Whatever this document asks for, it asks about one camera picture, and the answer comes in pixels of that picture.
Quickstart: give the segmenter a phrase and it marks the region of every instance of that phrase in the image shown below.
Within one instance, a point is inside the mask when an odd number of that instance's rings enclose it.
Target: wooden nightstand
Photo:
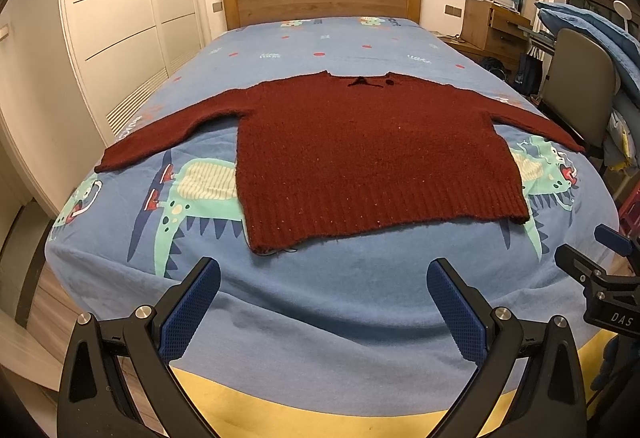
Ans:
[[[497,58],[511,82],[520,55],[529,51],[529,40],[518,25],[531,27],[527,18],[507,8],[489,1],[466,0],[460,38],[443,36],[441,40],[475,62],[486,56]]]

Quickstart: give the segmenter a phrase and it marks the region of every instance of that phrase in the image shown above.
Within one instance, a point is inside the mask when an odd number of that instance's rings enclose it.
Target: wall outlet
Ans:
[[[455,6],[449,6],[448,4],[444,7],[445,15],[453,15],[454,17],[462,17],[462,8],[456,8]]]

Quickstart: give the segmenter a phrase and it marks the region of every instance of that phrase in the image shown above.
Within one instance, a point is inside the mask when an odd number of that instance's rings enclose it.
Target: sweater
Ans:
[[[526,222],[520,173],[493,121],[583,150],[543,116],[471,90],[321,72],[170,114],[109,147],[95,170],[130,166],[225,116],[239,117],[236,186],[255,253],[457,217]]]

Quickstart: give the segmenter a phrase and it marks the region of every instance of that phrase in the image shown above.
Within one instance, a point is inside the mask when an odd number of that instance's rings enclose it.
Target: ribbed hem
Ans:
[[[255,253],[291,248],[311,237],[337,237],[407,223],[450,221],[458,217],[495,221],[529,218],[520,180],[501,179],[479,190],[478,183],[447,182],[433,177],[423,183],[389,183],[387,186],[341,185],[339,191],[295,191],[279,196],[249,194],[241,183],[238,195],[245,210],[249,245]]]

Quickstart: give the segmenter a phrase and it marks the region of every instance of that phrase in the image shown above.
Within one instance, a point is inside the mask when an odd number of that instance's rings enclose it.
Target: bed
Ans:
[[[319,71],[392,71],[535,111],[418,26],[420,0],[224,2],[233,29],[172,75],[119,138],[228,88]],[[433,259],[446,257],[492,305],[519,317],[565,315],[586,381],[609,338],[582,321],[581,288],[553,260],[568,243],[610,264],[593,238],[600,223],[618,227],[602,180],[582,155],[495,129],[526,185],[532,218],[524,226],[459,219],[254,255],[234,194],[237,122],[225,119],[135,166],[87,176],[54,223],[47,261],[81,308],[106,319],[155,303],[201,256],[215,258],[220,293],[172,366],[224,437],[423,437],[475,367],[460,357],[426,290]],[[193,217],[172,206],[173,195],[214,195],[225,206],[213,218]],[[159,244],[167,233],[170,244]],[[518,366],[486,430],[503,417]]]

